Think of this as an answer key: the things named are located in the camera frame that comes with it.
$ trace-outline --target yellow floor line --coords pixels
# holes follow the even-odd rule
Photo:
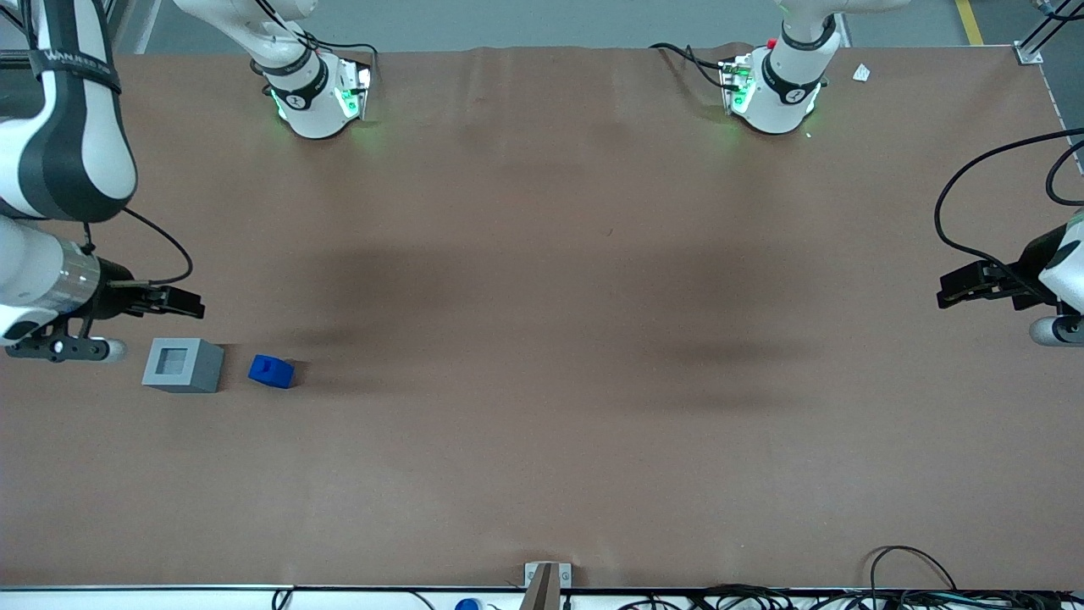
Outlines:
[[[964,31],[967,34],[968,43],[983,44],[982,33],[979,31],[979,24],[975,21],[975,12],[971,11],[971,2],[956,0],[956,10],[959,11],[959,21],[964,22]]]

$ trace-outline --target black strap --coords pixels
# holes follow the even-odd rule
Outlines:
[[[114,67],[98,57],[63,49],[35,49],[28,53],[30,69],[39,80],[43,72],[69,72],[79,78],[92,80],[120,93],[120,77]]]
[[[312,56],[312,49],[306,48],[305,52],[301,53],[301,56],[298,57],[297,61],[292,62],[288,65],[284,65],[282,67],[268,67],[259,63],[256,65],[260,66],[260,72],[262,72],[264,76],[289,76],[291,74],[294,74],[295,72],[305,67],[305,64],[309,62],[309,57],[311,56]]]
[[[816,51],[821,47],[824,47],[831,38],[833,34],[836,34],[836,18],[831,15],[825,17],[822,24],[824,30],[821,31],[821,37],[812,42],[802,42],[800,40],[795,40],[793,38],[787,36],[787,28],[780,28],[783,31],[783,43],[791,49],[798,49],[799,51]]]
[[[778,93],[779,101],[788,106],[802,103],[816,89],[817,85],[821,83],[821,76],[824,76],[824,73],[822,73],[816,80],[803,85],[791,82],[775,73],[775,69],[772,68],[771,60],[772,52],[769,51],[764,55],[763,63],[760,65],[761,72],[764,74],[764,82],[770,89]]]
[[[312,100],[314,100],[327,85],[327,64],[321,60],[320,72],[317,73],[317,77],[305,87],[291,91],[288,89],[280,89],[279,87],[272,86],[271,90],[274,91],[275,96],[287,106],[294,109],[309,109],[309,106],[312,105]]]

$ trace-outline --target gray box with square hole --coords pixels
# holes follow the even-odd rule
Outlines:
[[[224,356],[224,350],[203,339],[155,339],[143,369],[143,386],[179,394],[212,394]]]

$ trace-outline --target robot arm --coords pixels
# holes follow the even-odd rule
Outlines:
[[[111,362],[122,345],[89,337],[91,322],[122,313],[203,317],[203,304],[172,286],[136,282],[33,221],[112,218],[134,193],[136,164],[99,2],[25,1],[44,102],[30,118],[0,121],[0,346],[15,358]],[[67,325],[77,319],[82,328],[72,337]]]
[[[327,138],[360,118],[370,87],[367,66],[321,50],[293,20],[309,16],[317,0],[173,0],[251,55],[268,82],[279,115],[304,138]]]
[[[821,77],[839,49],[834,13],[874,13],[911,0],[775,0],[783,31],[773,48],[760,47],[721,66],[727,111],[765,133],[792,131],[821,91]]]
[[[1031,338],[1051,348],[1084,347],[1084,210],[1069,222],[1029,243],[1008,264],[1016,277],[988,260],[976,260],[941,276],[938,307],[966,300],[1011,298],[1016,311],[1036,304],[1055,308],[1055,316],[1031,325]]]
[[[92,0],[27,2],[29,56],[44,106],[31,118],[0,122],[0,213],[107,220],[136,192],[136,163],[102,8]]]

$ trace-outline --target blue cube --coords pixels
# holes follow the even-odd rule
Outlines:
[[[257,354],[248,369],[248,379],[285,390],[294,381],[294,365],[274,356]]]

